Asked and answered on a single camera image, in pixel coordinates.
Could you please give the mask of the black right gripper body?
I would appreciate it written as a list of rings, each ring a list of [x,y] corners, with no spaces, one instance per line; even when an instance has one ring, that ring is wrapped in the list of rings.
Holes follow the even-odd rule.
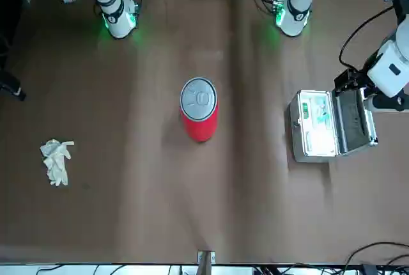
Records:
[[[1,89],[15,92],[15,77],[5,70],[1,71]]]

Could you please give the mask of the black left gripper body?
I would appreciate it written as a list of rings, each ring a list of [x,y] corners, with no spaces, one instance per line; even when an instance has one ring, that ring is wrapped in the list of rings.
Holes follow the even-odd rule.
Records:
[[[377,94],[372,99],[372,105],[378,111],[406,111],[408,110],[408,95],[402,92],[390,98],[384,94]]]

